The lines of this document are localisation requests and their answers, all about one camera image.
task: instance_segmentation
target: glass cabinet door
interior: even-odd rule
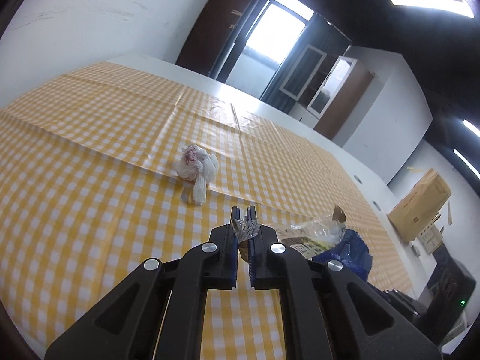
[[[335,97],[346,77],[350,74],[354,62],[354,59],[345,57],[338,58],[322,86],[310,102],[308,109],[314,114],[318,114],[317,116],[320,117],[322,110],[328,102]]]

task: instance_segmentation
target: tube light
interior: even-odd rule
[[[463,125],[465,127],[468,127],[470,130],[472,130],[472,132],[474,132],[480,137],[480,130],[476,128],[473,124],[471,124],[468,120],[463,119]]]
[[[467,3],[455,0],[392,0],[394,5],[407,5],[409,7],[421,7],[441,9],[457,13],[459,15],[474,17],[473,12]]]
[[[473,165],[464,157],[462,156],[457,149],[453,150],[453,152],[471,169],[473,173],[480,179],[480,173],[473,167]]]

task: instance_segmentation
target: dark curtain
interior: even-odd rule
[[[316,47],[329,55],[342,56],[350,45],[350,40],[334,26],[328,24],[325,18],[320,15],[315,15],[298,38],[297,43],[295,43],[290,54],[280,65],[280,68],[273,76],[260,100],[286,114],[291,111],[295,104],[295,100],[281,92],[279,88],[300,53],[308,44],[311,44],[313,47]]]

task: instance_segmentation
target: triangular cutout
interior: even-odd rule
[[[131,285],[115,303],[111,304],[96,320],[95,325],[112,334],[119,334],[140,289],[140,284]]]
[[[367,335],[375,335],[393,326],[393,317],[359,286],[355,283],[348,283],[346,289]]]

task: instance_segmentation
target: white table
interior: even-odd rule
[[[238,89],[208,78],[207,76],[144,55],[123,55],[110,59],[108,62],[128,66],[139,71],[144,71],[168,80],[176,81],[177,83],[187,85],[219,99],[231,102],[236,108],[243,108],[246,111],[263,117],[264,119],[271,120],[273,123],[287,128],[295,134],[308,139],[322,149],[329,151],[340,162],[345,171],[358,186],[359,190],[369,202],[381,224],[392,239],[400,258],[404,263],[410,280],[412,281],[413,288],[409,294],[412,297],[417,298],[423,291],[423,288],[436,265],[433,256],[427,255],[420,242],[416,241],[418,243],[417,246],[422,252],[420,257],[416,257],[413,254],[410,245],[406,244],[399,238],[397,232],[393,229],[386,216],[386,214],[398,203],[398,199],[380,177],[351,154],[323,137],[323,135],[317,133],[282,111],[279,111],[278,109],[273,108]],[[361,180],[361,183],[357,181],[355,176]],[[374,202],[377,203],[381,210],[378,210]]]

